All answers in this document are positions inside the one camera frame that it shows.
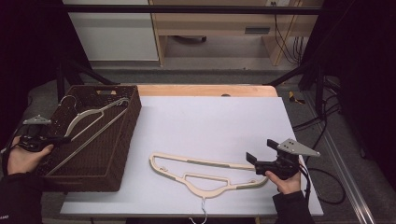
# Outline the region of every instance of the hand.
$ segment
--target hand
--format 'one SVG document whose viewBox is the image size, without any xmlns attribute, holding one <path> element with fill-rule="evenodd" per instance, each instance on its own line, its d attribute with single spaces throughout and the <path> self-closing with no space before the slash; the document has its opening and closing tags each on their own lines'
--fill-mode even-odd
<svg viewBox="0 0 396 224">
<path fill-rule="evenodd" d="M 265 172 L 265 175 L 277 185 L 279 192 L 290 194 L 301 190 L 301 173 L 298 172 L 289 179 L 282 180 L 271 171 Z"/>
<path fill-rule="evenodd" d="M 20 137 L 17 136 L 12 141 L 12 146 L 20 141 Z M 40 152 L 30 152 L 21 147 L 15 146 L 9 153 L 8 158 L 8 174 L 13 175 L 17 173 L 33 172 L 37 167 L 38 163 L 45 156 L 50 154 L 53 149 L 53 145 L 48 145 Z"/>
</svg>

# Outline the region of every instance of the metal bracket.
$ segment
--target metal bracket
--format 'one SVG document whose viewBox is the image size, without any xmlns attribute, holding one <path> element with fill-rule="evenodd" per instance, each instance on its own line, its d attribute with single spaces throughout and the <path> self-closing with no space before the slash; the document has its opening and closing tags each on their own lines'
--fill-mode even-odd
<svg viewBox="0 0 396 224">
<path fill-rule="evenodd" d="M 37 115 L 31 119 L 26 119 L 23 121 L 23 124 L 29 125 L 29 124 L 51 124 L 50 119 L 45 119 L 41 117 L 40 115 Z"/>
<path fill-rule="evenodd" d="M 285 152 L 289 152 L 292 155 L 302 155 L 302 156 L 310 156 L 310 157 L 320 156 L 320 153 L 318 151 L 315 151 L 310 147 L 306 147 L 303 144 L 291 138 L 279 144 L 277 146 L 277 149 Z"/>
</svg>

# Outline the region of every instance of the floor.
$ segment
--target floor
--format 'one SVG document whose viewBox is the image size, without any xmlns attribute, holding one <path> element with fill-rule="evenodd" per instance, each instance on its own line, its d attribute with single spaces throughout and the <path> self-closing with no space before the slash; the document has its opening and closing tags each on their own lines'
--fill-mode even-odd
<svg viewBox="0 0 396 224">
<path fill-rule="evenodd" d="M 169 39 L 163 66 L 157 63 L 98 63 L 94 69 L 104 77 L 121 83 L 190 83 L 190 84 L 256 84 L 261 85 L 286 74 L 296 65 L 282 60 L 273 67 L 259 37 L 208 36 L 206 42 L 197 39 L 172 37 Z M 95 82 L 83 76 L 86 82 Z M 316 116 L 313 111 L 314 90 L 299 91 L 294 77 L 276 87 L 290 117 L 291 125 L 297 126 Z M 290 100 L 290 92 L 295 99 Z M 325 97 L 331 90 L 325 90 Z M 33 102 L 24 117 L 37 114 L 51 115 L 56 107 L 56 85 L 47 83 L 31 92 Z M 329 100 L 329 107 L 337 108 L 337 101 Z M 319 138 L 324 123 L 296 131 L 299 142 L 313 146 Z M 339 111 L 328 117 L 326 132 L 318 141 L 316 150 L 322 156 L 310 159 L 308 167 L 312 181 L 322 199 L 323 217 L 315 217 L 317 223 L 396 223 L 396 193 L 382 176 L 375 161 L 363 159 L 359 143 L 356 142 L 347 121 Z M 335 154 L 341 158 L 338 163 Z M 340 173 L 346 167 L 347 177 Z M 335 176 L 341 180 L 343 188 Z M 46 192 L 43 197 L 44 223 L 92 223 L 89 217 L 66 217 L 60 215 L 63 193 Z M 262 217 L 261 223 L 274 223 L 276 217 Z M 125 223 L 125 218 L 96 217 L 94 223 Z"/>
</svg>

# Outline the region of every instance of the white cabinet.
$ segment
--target white cabinet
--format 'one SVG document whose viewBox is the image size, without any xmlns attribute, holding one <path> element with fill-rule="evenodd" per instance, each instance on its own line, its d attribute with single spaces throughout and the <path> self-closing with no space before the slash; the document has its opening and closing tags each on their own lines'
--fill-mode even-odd
<svg viewBox="0 0 396 224">
<path fill-rule="evenodd" d="M 64 0 L 64 4 L 148 5 L 147 0 Z M 158 61 L 149 13 L 69 13 L 90 61 Z"/>
</svg>

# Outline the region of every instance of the hanger hook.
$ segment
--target hanger hook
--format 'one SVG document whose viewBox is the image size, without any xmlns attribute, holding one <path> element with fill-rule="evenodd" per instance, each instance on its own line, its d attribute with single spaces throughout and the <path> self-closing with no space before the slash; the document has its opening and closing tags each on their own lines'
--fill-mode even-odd
<svg viewBox="0 0 396 224">
<path fill-rule="evenodd" d="M 204 224 L 204 223 L 206 223 L 206 220 L 207 220 L 207 212 L 206 212 L 206 210 L 205 210 L 205 197 L 202 198 L 201 208 L 202 208 L 202 210 L 203 210 L 204 213 L 205 213 L 205 220 L 204 220 L 203 223 L 201 223 L 201 224 Z M 192 217 L 189 217 L 189 220 L 191 220 L 191 222 L 192 222 L 193 224 L 196 224 L 196 223 L 194 222 L 194 220 L 192 219 Z"/>
<path fill-rule="evenodd" d="M 75 99 L 75 104 L 74 104 L 73 107 L 74 107 L 76 113 L 78 114 L 78 111 L 77 111 L 77 109 L 76 109 L 76 107 L 77 107 L 77 99 L 76 99 L 76 97 L 75 97 L 74 95 L 66 95 L 66 96 L 64 96 L 64 98 L 62 98 L 61 102 L 60 102 L 58 105 L 62 105 L 62 102 L 63 102 L 64 99 L 66 99 L 67 97 L 73 97 L 73 99 Z"/>
</svg>

